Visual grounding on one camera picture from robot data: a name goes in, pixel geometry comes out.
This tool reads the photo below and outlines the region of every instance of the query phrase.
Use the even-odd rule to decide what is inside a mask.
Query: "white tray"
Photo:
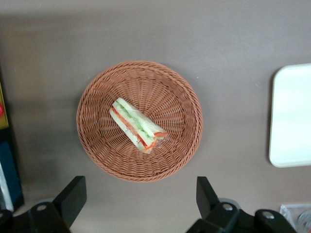
[[[276,167],[311,165],[311,64],[274,77],[269,151]]]

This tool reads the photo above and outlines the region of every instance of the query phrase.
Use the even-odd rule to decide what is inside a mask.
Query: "metal bolt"
[[[225,210],[228,210],[228,211],[232,211],[233,210],[233,207],[231,206],[231,205],[229,205],[229,204],[223,204],[223,208],[225,209]]]
[[[42,210],[45,210],[47,208],[46,205],[40,205],[37,207],[37,211],[42,211]]]
[[[274,215],[269,211],[262,212],[262,215],[265,216],[267,219],[274,219]]]

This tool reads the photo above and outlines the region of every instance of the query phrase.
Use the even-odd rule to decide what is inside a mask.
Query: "wicker basket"
[[[169,133],[150,154],[140,152],[109,114],[122,97]],[[107,173],[135,182],[163,179],[181,169],[197,150],[203,129],[202,110],[191,86],[173,70],[131,61],[100,73],[84,91],[77,112],[81,143]]]

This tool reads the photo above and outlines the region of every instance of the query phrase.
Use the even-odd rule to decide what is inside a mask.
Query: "black clamp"
[[[52,201],[35,205],[13,217],[0,210],[1,233],[70,233],[70,226],[86,202],[86,179],[76,176]]]
[[[197,178],[196,201],[202,219],[187,233],[296,233],[276,211],[257,210],[251,216],[232,203],[220,202],[206,177]]]

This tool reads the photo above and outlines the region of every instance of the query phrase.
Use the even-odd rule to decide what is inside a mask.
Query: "sandwich wedge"
[[[114,101],[109,113],[133,144],[143,153],[149,154],[168,135],[163,128],[122,98]]]

